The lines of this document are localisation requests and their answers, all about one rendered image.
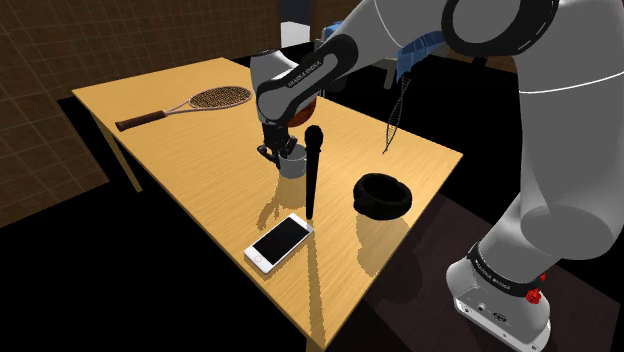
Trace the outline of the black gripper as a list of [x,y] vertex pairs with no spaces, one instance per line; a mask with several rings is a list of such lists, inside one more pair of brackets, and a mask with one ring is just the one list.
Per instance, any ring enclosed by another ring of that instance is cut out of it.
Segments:
[[290,136],[288,127],[276,124],[262,125],[264,140],[262,145],[257,147],[257,151],[268,161],[273,163],[277,169],[280,168],[279,155],[271,153],[269,148],[283,148],[283,157],[287,158],[297,145],[298,139]]

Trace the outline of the grey cup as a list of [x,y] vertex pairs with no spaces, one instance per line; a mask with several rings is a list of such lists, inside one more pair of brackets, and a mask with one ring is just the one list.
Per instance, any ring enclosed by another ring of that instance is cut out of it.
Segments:
[[286,157],[281,154],[279,157],[279,173],[282,177],[296,179],[306,173],[307,152],[305,147],[297,144],[293,151]]

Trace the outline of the black microphone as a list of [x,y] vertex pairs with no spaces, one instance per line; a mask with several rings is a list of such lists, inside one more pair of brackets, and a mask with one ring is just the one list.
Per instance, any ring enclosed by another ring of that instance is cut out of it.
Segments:
[[323,132],[319,126],[311,125],[306,129],[304,140],[307,153],[306,218],[308,220],[313,218],[319,157],[323,139]]

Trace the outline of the orange basketball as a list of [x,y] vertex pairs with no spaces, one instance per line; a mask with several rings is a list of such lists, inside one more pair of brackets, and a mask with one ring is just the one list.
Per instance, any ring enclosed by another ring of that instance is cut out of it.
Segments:
[[315,111],[317,103],[317,96],[314,96],[308,105],[306,105],[301,111],[299,111],[293,118],[291,118],[287,124],[289,128],[298,127],[308,121]]

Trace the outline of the light wooden table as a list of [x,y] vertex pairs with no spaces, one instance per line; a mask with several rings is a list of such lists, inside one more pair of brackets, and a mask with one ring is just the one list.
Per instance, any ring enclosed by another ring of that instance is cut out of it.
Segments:
[[[251,86],[249,70],[224,58],[76,90],[119,157],[133,156],[307,339],[325,350],[460,160],[457,151],[319,99],[324,135],[312,234],[271,272],[245,249],[289,214],[305,212],[305,182],[284,179],[262,157],[256,107],[184,113],[127,131],[116,122],[173,107],[218,86]],[[367,173],[397,178],[412,192],[402,217],[376,222],[353,206]]]

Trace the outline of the brown tennis racket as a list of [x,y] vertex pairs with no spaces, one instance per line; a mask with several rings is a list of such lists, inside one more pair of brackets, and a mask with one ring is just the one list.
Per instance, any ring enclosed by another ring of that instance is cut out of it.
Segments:
[[196,111],[222,110],[241,105],[252,98],[252,92],[240,86],[221,86],[198,92],[183,103],[168,109],[118,121],[115,126],[120,132],[165,117]]

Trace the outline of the white smartphone with black screen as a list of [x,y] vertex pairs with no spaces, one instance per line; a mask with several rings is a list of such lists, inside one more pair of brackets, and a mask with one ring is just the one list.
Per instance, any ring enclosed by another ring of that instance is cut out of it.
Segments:
[[314,232],[312,225],[289,214],[244,250],[244,255],[263,274],[269,274]]

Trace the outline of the black round bowl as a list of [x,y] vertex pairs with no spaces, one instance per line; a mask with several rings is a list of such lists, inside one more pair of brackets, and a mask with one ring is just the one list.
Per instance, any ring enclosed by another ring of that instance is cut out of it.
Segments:
[[410,189],[396,178],[382,173],[363,175],[353,189],[354,209],[373,220],[393,220],[412,206]]

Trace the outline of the dark mesh net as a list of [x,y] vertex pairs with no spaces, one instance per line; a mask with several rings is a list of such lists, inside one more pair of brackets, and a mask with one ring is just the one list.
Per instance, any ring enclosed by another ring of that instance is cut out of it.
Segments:
[[396,132],[398,130],[398,126],[399,126],[401,116],[402,116],[404,95],[405,95],[406,90],[409,87],[410,82],[411,82],[410,78],[406,78],[405,76],[401,77],[401,89],[400,89],[397,101],[395,105],[393,106],[390,117],[387,121],[385,147],[383,150],[383,154],[385,154],[388,151],[389,146],[391,145],[396,135]]

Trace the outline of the dark robot stand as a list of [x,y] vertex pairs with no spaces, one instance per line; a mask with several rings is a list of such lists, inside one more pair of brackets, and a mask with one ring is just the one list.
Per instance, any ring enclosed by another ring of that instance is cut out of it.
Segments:
[[[437,194],[348,318],[329,352],[513,352],[452,306],[448,266],[490,228]],[[624,352],[624,244],[559,261],[543,296],[552,332],[543,352]]]

